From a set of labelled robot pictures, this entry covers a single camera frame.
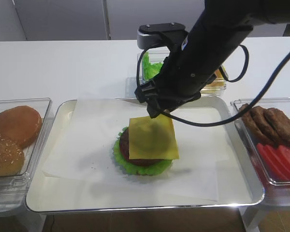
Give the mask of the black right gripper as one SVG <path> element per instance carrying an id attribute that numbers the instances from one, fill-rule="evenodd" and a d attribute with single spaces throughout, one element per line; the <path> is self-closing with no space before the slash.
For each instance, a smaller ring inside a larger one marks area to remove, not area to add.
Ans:
<path id="1" fill-rule="evenodd" d="M 170 50 L 159 73 L 140 84 L 137 78 L 135 96 L 147 103 L 151 118 L 165 110 L 172 112 L 187 102 L 201 97 L 201 89 L 223 63 L 223 54 L 217 51 Z"/>

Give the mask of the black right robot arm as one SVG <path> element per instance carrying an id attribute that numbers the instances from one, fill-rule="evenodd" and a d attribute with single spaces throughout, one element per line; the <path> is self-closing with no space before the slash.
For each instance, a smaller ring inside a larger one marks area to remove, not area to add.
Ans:
<path id="1" fill-rule="evenodd" d="M 190 31 L 179 23 L 142 25 L 137 44 L 170 51 L 160 72 L 137 87 L 150 117 L 200 98 L 213 73 L 261 24 L 290 23 L 290 0 L 207 0 Z"/>

